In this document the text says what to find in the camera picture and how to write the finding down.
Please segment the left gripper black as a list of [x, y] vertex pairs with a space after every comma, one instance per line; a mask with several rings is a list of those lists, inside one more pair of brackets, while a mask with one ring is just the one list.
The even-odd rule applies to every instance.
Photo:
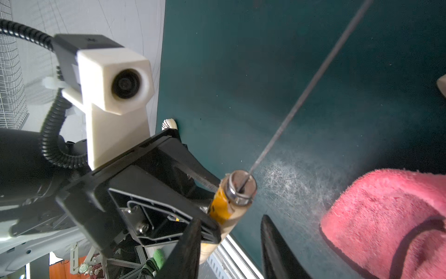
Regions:
[[167, 129], [96, 170], [63, 169], [39, 134], [1, 130], [1, 239], [75, 228], [111, 255], [131, 236], [144, 246], [177, 242], [156, 279], [197, 279], [200, 242], [221, 241], [206, 212], [219, 180]]

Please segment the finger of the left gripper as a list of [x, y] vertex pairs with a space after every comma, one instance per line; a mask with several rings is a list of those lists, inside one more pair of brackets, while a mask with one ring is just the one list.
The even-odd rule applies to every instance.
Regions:
[[262, 266], [265, 279], [310, 279], [268, 215], [261, 220]]

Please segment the pink rag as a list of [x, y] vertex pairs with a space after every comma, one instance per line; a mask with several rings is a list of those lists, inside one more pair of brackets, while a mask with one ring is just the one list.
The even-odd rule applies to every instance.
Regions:
[[321, 220], [326, 243], [366, 279], [446, 276], [446, 178], [381, 169], [356, 180]]

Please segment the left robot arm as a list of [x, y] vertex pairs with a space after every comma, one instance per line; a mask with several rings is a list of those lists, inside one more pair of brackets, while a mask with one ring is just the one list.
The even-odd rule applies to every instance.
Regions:
[[247, 172], [223, 179], [204, 168], [168, 129], [118, 151], [97, 169], [87, 167], [85, 143], [50, 137], [43, 156], [38, 133], [1, 130], [1, 274], [86, 238], [117, 265], [128, 239], [145, 246], [175, 244], [154, 279], [195, 279], [199, 264], [222, 243], [257, 193]]

